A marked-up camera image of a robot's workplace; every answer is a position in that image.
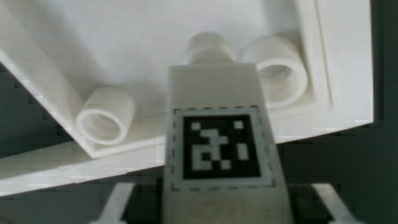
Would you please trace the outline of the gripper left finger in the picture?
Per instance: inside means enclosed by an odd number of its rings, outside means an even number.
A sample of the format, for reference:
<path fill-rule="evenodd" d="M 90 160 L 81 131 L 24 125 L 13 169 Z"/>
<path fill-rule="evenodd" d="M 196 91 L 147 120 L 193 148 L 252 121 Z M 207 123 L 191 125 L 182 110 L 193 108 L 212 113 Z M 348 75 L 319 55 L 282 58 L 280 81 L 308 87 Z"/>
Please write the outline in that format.
<path fill-rule="evenodd" d="M 99 218 L 88 224 L 127 224 L 122 220 L 122 213 L 133 192 L 133 183 L 117 183 L 104 203 Z"/>

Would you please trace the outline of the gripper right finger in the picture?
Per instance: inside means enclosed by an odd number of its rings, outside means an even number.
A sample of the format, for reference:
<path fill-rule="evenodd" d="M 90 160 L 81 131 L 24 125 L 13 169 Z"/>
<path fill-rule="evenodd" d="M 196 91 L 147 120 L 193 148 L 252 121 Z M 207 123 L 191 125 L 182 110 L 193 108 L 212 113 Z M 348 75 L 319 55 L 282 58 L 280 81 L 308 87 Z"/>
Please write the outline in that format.
<path fill-rule="evenodd" d="M 335 189 L 326 183 L 314 183 L 310 185 L 316 195 L 319 197 L 321 203 L 324 205 L 326 211 L 332 216 L 328 224 L 365 224 L 353 216 Z"/>

